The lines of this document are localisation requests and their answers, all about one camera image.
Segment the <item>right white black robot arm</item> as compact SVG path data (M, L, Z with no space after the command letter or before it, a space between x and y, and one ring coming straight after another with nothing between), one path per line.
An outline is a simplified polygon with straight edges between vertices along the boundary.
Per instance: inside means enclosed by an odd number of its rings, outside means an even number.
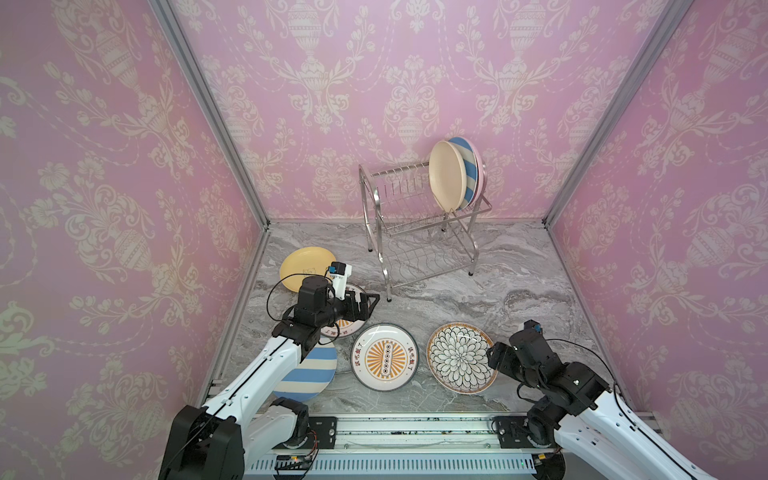
M711 479L645 423L591 367L564 362L527 321L486 350L489 367L539 391L523 430L540 449L575 455L607 479Z

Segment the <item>pink plate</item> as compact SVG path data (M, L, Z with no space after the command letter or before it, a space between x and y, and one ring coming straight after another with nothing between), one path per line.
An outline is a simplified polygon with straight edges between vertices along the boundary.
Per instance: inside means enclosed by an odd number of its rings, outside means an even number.
M468 151L465 157L465 171L467 187L465 192L466 207L472 206L485 189L486 172L485 165L479 149L468 139L464 139Z

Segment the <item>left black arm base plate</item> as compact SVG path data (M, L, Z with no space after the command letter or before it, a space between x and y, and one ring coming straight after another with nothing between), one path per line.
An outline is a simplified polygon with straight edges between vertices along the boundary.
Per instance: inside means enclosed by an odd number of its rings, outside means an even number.
M279 445L280 449L333 449L336 443L338 418L335 416L308 417L299 420L293 436Z

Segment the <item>beige plate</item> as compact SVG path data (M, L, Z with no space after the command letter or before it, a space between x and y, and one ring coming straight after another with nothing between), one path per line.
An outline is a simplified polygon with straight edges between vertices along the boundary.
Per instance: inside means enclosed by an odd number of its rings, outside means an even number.
M464 159L448 141L439 141L429 158L429 182L432 194L445 212L459 209L466 191Z

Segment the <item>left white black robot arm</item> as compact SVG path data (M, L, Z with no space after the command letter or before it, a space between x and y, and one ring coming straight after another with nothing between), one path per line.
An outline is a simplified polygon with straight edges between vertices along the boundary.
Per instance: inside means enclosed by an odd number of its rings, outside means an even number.
M318 345L322 331L340 320L366 321L381 297L356 293L347 276L307 274L296 303L277 319L256 358L203 406L184 406L171 424L162 479L240 479L249 462L274 447L302 441L309 432L305 404L279 398L258 411L284 378Z

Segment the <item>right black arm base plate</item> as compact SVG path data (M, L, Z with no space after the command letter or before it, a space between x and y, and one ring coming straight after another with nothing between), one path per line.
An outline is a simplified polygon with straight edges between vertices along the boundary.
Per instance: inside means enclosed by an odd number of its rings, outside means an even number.
M531 425L524 415L501 415L491 419L491 430L502 449L549 448L553 444L551 431Z

